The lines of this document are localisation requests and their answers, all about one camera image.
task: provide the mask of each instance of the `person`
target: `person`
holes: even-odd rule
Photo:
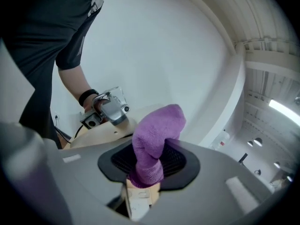
[[[99,14],[103,0],[13,0],[17,13],[7,9],[3,41],[35,91],[20,123],[54,140],[61,149],[51,117],[54,62],[59,76],[85,111],[97,95],[80,65],[84,38]]]

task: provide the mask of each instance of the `purple sock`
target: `purple sock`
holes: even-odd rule
[[[148,188],[164,179],[160,156],[165,139],[178,139],[186,124],[182,109],[173,104],[148,114],[139,123],[132,137],[137,163],[129,180],[138,188]]]

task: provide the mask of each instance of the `ceiling light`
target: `ceiling light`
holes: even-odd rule
[[[260,169],[258,169],[258,170],[256,170],[256,171],[254,171],[254,173],[257,174],[257,175],[261,175],[261,174],[262,174],[262,171],[261,171]]]
[[[297,104],[298,106],[300,105],[300,97],[295,98],[295,104]]]
[[[254,139],[254,142],[255,142],[258,146],[260,146],[260,147],[263,146],[263,141],[262,141],[262,139],[259,138],[259,137],[257,137],[256,139]]]
[[[288,179],[290,182],[292,182],[292,181],[293,181],[293,176],[292,176],[292,175],[288,175],[288,176],[287,176],[287,179]]]
[[[276,168],[280,169],[280,163],[279,162],[275,162],[274,165],[275,165]]]
[[[276,109],[278,112],[282,113],[294,123],[296,123],[298,126],[300,126],[300,116],[291,109],[287,108],[286,106],[283,106],[282,104],[274,100],[270,101],[269,106]]]

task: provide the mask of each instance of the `hand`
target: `hand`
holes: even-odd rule
[[[89,95],[85,101],[83,102],[83,108],[84,108],[84,113],[88,112],[89,110],[92,109],[92,103],[93,103],[93,99],[97,96],[97,94],[91,94]],[[105,99],[101,99],[100,101],[97,101],[96,104],[95,104],[95,109],[98,111],[98,112],[101,112],[101,108],[100,108],[100,105],[105,102]],[[102,123],[105,123],[107,122],[106,119],[103,119],[101,124]]]
[[[92,109],[92,102],[96,96],[97,96],[97,94],[91,94],[85,99],[85,101],[83,102],[84,113],[86,113]]]

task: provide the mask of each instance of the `black wristband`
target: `black wristband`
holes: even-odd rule
[[[98,93],[96,90],[90,89],[90,90],[85,91],[85,92],[79,97],[78,102],[79,102],[79,104],[80,104],[81,107],[83,107],[83,103],[84,103],[85,99],[86,99],[89,95],[92,95],[92,94],[97,94],[97,95],[99,95],[99,93]]]

